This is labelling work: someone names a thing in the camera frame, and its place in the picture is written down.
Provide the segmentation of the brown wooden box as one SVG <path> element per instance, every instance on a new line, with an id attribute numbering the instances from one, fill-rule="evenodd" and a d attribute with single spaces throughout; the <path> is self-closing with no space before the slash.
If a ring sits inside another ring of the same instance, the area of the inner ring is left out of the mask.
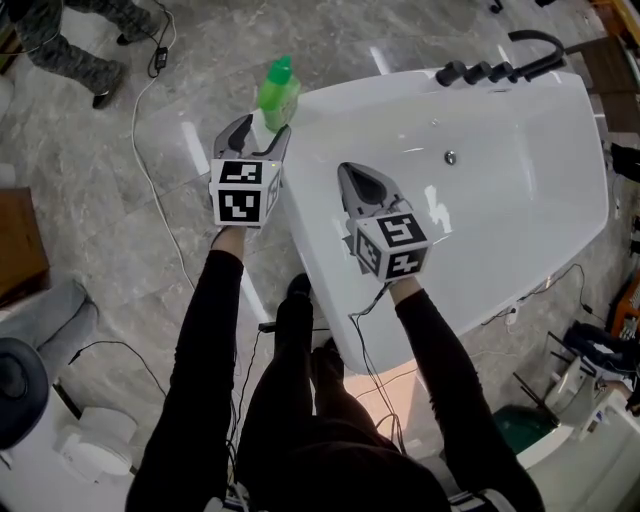
<path id="1" fill-rule="evenodd" d="M 49 269 L 31 190 L 0 189 L 0 305 L 40 289 Z"/>

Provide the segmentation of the dark bag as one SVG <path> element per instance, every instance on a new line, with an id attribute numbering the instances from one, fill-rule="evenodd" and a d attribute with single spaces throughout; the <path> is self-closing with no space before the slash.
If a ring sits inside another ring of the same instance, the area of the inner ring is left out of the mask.
<path id="1" fill-rule="evenodd" d="M 563 341 L 603 370 L 623 376 L 640 372 L 640 343 L 636 340 L 616 338 L 594 325 L 575 321 Z"/>

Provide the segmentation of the orange crate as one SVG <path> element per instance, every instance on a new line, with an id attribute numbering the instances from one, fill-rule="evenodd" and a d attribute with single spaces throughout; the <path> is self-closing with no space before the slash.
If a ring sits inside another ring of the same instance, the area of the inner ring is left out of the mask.
<path id="1" fill-rule="evenodd" d="M 631 279 L 617 302 L 611 334 L 629 340 L 640 332 L 640 271 Z"/>

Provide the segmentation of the white pod with dark inside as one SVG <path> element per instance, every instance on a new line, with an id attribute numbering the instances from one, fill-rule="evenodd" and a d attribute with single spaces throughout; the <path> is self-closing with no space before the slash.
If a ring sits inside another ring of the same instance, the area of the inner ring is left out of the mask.
<path id="1" fill-rule="evenodd" d="M 40 421 L 49 379 L 38 353 L 15 338 L 0 338 L 0 451 L 19 444 Z"/>

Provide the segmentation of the black rounded object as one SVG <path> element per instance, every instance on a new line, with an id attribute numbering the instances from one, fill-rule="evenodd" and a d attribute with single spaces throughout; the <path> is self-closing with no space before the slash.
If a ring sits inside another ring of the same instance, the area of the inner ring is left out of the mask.
<path id="1" fill-rule="evenodd" d="M 640 149 L 612 143 L 610 146 L 613 170 L 640 184 Z"/>

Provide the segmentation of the person's left forearm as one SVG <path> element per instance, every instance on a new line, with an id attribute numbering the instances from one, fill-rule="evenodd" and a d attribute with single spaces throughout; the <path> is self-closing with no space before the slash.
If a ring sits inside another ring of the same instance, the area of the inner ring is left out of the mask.
<path id="1" fill-rule="evenodd" d="M 246 229 L 215 237 L 179 334 L 170 389 L 145 456 L 179 454 L 175 441 L 224 447 L 231 419 Z"/>

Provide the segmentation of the person's body in black clothes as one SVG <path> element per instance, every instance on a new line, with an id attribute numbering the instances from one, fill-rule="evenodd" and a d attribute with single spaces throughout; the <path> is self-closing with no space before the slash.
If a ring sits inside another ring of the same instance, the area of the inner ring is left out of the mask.
<path id="1" fill-rule="evenodd" d="M 306 275 L 291 281 L 243 425 L 238 479 L 252 504 L 268 512 L 450 512 L 436 478 L 379 435 L 345 390 L 339 355 L 312 349 L 310 294 Z"/>

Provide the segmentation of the white bathtub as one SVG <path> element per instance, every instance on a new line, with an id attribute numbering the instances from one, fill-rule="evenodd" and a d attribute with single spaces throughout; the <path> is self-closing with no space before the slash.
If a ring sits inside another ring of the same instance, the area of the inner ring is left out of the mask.
<path id="1" fill-rule="evenodd" d="M 449 150 L 454 165 L 444 160 Z M 274 313 L 290 279 L 306 272 L 357 373 L 366 358 L 384 372 L 412 351 L 391 300 L 343 241 L 343 162 L 392 178 L 437 229 L 420 282 L 457 334 L 515 303 L 607 223 L 599 134 L 576 74 L 443 88 L 422 70 L 303 94 L 281 196 L 252 241 L 247 274 L 255 305 Z"/>

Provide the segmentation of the white chair with black legs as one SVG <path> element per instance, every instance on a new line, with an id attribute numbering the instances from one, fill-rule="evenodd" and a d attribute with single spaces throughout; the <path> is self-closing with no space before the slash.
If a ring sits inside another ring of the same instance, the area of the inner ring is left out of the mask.
<path id="1" fill-rule="evenodd" d="M 597 369 L 551 331 L 548 336 L 573 356 L 567 359 L 552 353 L 566 363 L 566 368 L 561 374 L 552 374 L 554 384 L 549 391 L 540 397 L 519 375 L 513 373 L 513 376 L 550 422 L 555 427 L 570 428 L 574 438 L 583 440 L 597 425 L 608 424 L 610 414 L 616 414 L 640 435 L 640 418 L 626 409 L 632 394 L 627 383 Z"/>

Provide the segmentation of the person's right forearm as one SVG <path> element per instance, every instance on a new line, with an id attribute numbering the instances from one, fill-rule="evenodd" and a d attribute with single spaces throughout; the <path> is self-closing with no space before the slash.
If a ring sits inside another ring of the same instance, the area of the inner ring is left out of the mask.
<path id="1" fill-rule="evenodd" d="M 475 367 L 458 337 L 414 278 L 390 289 L 396 314 L 428 389 L 446 445 L 482 449 L 505 447 L 485 400 Z"/>

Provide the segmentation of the dark green round tub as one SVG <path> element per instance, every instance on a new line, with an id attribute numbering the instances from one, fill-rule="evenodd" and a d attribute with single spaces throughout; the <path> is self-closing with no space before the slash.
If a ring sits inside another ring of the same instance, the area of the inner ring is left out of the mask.
<path id="1" fill-rule="evenodd" d="M 522 405 L 505 405 L 493 414 L 493 420 L 516 455 L 559 426 L 559 422 L 543 410 Z"/>

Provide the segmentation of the green plastic bottle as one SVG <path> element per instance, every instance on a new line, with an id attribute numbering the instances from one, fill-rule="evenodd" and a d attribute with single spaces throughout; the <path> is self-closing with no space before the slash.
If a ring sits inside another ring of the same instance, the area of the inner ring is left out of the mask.
<path id="1" fill-rule="evenodd" d="M 258 108 L 267 129 L 277 132 L 291 121 L 298 105 L 300 88 L 291 56 L 282 56 L 271 64 L 258 93 Z"/>

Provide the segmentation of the white curved furniture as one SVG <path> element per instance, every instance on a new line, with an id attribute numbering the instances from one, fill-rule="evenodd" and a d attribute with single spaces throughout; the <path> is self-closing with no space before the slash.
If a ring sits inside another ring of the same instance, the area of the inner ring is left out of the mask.
<path id="1" fill-rule="evenodd" d="M 558 421 L 540 439 L 519 450 L 517 459 L 527 470 L 549 459 L 557 462 L 570 453 L 597 452 L 596 445 L 623 444 L 629 437 L 640 438 L 640 419 L 625 409 L 626 400 L 617 390 L 593 397 L 574 399 L 564 408 L 551 409 Z"/>

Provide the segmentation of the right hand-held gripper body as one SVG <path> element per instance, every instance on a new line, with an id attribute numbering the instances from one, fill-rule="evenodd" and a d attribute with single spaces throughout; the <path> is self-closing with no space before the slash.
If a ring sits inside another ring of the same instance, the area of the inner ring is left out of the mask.
<path id="1" fill-rule="evenodd" d="M 369 214 L 350 211 L 346 200 L 342 206 L 348 214 L 343 241 L 363 274 L 391 283 L 421 272 L 431 242 L 424 222 L 405 198 L 395 197 Z"/>

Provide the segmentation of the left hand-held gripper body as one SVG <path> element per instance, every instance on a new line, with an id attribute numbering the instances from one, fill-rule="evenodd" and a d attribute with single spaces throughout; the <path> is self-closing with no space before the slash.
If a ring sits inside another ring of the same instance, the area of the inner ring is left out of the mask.
<path id="1" fill-rule="evenodd" d="M 283 151 L 242 156 L 225 148 L 210 163 L 209 193 L 218 226 L 260 228 L 279 198 Z"/>

